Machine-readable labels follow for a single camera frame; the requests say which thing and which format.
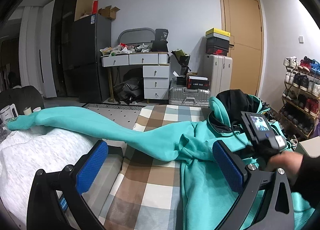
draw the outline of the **white kettle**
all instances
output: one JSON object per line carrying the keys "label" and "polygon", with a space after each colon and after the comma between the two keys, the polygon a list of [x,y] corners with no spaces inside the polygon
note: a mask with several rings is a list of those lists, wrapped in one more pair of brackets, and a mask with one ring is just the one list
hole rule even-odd
{"label": "white kettle", "polygon": [[14,118],[12,110],[15,111],[15,115],[16,115],[16,117],[18,117],[18,112],[17,112],[16,106],[13,103],[12,105],[7,105],[6,107],[4,107],[0,111],[0,118],[1,118],[2,122],[4,122],[6,119]]}

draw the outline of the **door frame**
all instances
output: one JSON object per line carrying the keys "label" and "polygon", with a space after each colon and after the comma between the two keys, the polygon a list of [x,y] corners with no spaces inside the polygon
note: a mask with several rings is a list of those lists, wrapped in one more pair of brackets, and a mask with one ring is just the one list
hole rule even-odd
{"label": "door frame", "polygon": [[[263,28],[263,17],[262,17],[262,8],[260,0],[256,0],[259,3],[260,8],[260,19],[261,19],[261,33],[262,33],[262,44],[261,44],[261,62],[260,62],[260,73],[259,73],[259,80],[258,80],[258,86],[256,91],[256,96],[259,93],[260,90],[260,82],[261,82],[261,76],[262,76],[262,67],[263,67],[263,53],[264,53],[264,28]],[[225,13],[224,13],[224,3],[223,0],[220,0],[220,6],[221,6],[221,29],[226,31],[226,20],[225,20]]]}

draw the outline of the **white suitcase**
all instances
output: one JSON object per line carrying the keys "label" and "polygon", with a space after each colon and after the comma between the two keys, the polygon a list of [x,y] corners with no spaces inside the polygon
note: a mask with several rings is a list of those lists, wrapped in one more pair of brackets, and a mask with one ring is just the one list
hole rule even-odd
{"label": "white suitcase", "polygon": [[230,89],[232,58],[206,54],[203,64],[203,75],[210,81],[210,96]]}

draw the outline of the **metal screw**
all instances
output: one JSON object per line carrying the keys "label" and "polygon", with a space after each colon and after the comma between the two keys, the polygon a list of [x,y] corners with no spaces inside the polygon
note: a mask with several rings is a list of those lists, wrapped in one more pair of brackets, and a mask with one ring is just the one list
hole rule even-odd
{"label": "metal screw", "polygon": [[73,169],[73,166],[72,165],[66,165],[65,167],[64,167],[64,170],[65,171],[71,171]]}
{"label": "metal screw", "polygon": [[36,174],[37,174],[38,176],[42,175],[42,174],[43,174],[43,169],[38,169],[37,172],[36,172]]}
{"label": "metal screw", "polygon": [[281,175],[283,175],[283,174],[284,174],[284,169],[278,168],[278,173],[281,174]]}
{"label": "metal screw", "polygon": [[255,164],[249,164],[248,165],[248,169],[250,169],[250,170],[256,170],[257,169],[257,167],[256,167],[256,165]]}

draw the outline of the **wooden door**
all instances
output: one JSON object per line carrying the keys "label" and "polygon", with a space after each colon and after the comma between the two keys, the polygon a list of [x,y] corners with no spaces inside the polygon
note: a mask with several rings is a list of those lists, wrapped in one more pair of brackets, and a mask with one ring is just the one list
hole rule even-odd
{"label": "wooden door", "polygon": [[263,32],[259,0],[221,0],[222,29],[231,33],[230,89],[256,95],[260,85]]}

